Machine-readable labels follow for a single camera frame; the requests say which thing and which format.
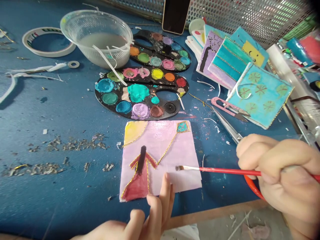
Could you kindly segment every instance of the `blue tabletop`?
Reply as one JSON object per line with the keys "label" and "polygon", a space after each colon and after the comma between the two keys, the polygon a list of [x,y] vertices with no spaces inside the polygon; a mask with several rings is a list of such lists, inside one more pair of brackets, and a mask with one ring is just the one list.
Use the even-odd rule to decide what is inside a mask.
{"label": "blue tabletop", "polygon": [[[153,24],[119,10],[99,7],[101,11],[112,13],[128,23]],[[97,101],[94,83],[104,70],[89,62],[78,48],[65,57],[53,59],[34,55],[21,42],[23,34],[30,29],[59,27],[60,19],[66,13],[79,9],[90,7],[81,5],[81,1],[7,0],[0,3],[0,28],[9,32],[17,42],[10,44],[15,50],[0,52],[0,95],[11,83],[10,78],[3,74],[7,69],[28,69],[71,60],[81,63],[78,69],[64,68],[43,73],[50,77],[59,74],[66,82],[19,78],[14,92],[0,106],[1,172],[20,164],[47,162],[59,164],[65,169],[55,175],[0,176],[0,232],[42,239],[50,225],[46,239],[68,239],[87,233],[107,220],[128,221],[133,208],[143,209],[148,214],[149,206],[145,199],[119,203],[122,151],[116,143],[123,142],[124,128],[129,119],[108,111]],[[129,26],[133,33],[137,31],[137,25]],[[140,27],[161,32],[160,24]],[[184,42],[188,35],[185,31],[182,36],[174,36],[174,40],[189,51]],[[192,65],[180,73],[189,82],[189,93],[203,100],[217,96],[217,84],[196,73],[196,59],[191,55]],[[138,64],[130,60],[126,66]],[[197,83],[198,79],[211,83],[216,89],[210,91],[209,86]],[[222,89],[220,97],[226,99],[226,92]],[[170,120],[191,121],[199,164],[205,154],[204,165],[207,167],[237,168],[236,144],[231,136],[219,122],[215,124],[211,120],[203,120],[218,120],[212,110],[203,107],[201,102],[188,94],[182,100],[186,110]],[[243,136],[258,133],[283,139],[295,134],[284,111],[277,116],[281,122],[276,119],[268,130],[222,114]],[[43,129],[48,129],[48,134],[43,135]],[[91,140],[96,133],[104,134],[103,143],[107,149],[62,150],[62,145],[69,142],[70,137]],[[43,142],[52,141],[57,136],[62,141],[59,151],[48,151],[47,144]],[[28,149],[32,148],[30,144],[33,148],[39,146],[39,150],[29,152]],[[62,165],[65,157],[69,158],[70,166]],[[86,162],[90,162],[87,172],[84,171]],[[107,162],[114,163],[115,168],[104,172],[102,168]],[[257,199],[243,176],[219,173],[201,175],[201,189],[176,194],[173,216]]]}

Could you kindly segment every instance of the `red paintbrush handle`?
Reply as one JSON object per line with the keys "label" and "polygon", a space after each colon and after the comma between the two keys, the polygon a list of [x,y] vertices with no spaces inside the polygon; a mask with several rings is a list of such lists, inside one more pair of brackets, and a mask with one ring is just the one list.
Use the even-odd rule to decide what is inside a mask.
{"label": "red paintbrush handle", "polygon": [[[252,176],[261,176],[260,171],[254,170],[241,170],[241,169],[224,169],[224,168],[199,168],[203,172],[217,172],[217,173],[229,173],[229,174],[238,174],[238,175],[252,175]],[[312,175],[318,182],[320,182],[320,175]]]}

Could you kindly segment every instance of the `paint palette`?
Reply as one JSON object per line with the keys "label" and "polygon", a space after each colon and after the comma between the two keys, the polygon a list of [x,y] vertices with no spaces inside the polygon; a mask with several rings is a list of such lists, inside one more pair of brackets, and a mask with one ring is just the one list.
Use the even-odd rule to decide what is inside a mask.
{"label": "paint palette", "polygon": [[171,38],[148,30],[140,30],[133,38],[151,43],[145,46],[138,41],[130,47],[130,57],[145,66],[158,67],[173,72],[189,68],[191,58],[188,52]]}
{"label": "paint palette", "polygon": [[109,110],[135,120],[159,120],[172,117],[180,110],[179,99],[163,100],[159,91],[178,93],[180,97],[189,90],[188,82],[181,76],[153,67],[117,69],[128,84],[124,86],[114,72],[107,72],[95,85],[98,101]]}

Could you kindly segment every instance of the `green container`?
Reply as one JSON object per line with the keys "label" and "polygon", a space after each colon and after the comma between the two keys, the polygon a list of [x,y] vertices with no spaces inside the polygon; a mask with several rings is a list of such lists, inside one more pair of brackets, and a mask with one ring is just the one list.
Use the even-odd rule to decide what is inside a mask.
{"label": "green container", "polygon": [[315,18],[316,18],[316,15],[311,14],[309,17],[303,20],[302,23],[300,23],[298,26],[292,29],[289,33],[287,33],[283,38],[287,41],[289,41],[294,37],[297,39],[303,38],[308,33],[312,32],[314,27],[317,26],[317,22]]}

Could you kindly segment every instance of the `metal mesh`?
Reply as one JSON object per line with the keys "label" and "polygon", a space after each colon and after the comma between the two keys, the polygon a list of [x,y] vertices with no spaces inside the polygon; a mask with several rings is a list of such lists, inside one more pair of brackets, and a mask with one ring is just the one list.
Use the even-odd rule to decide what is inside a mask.
{"label": "metal mesh", "polygon": [[[103,1],[162,20],[164,0]],[[241,26],[268,48],[310,14],[305,0],[191,0],[187,23],[204,16],[209,25],[230,34]]]}

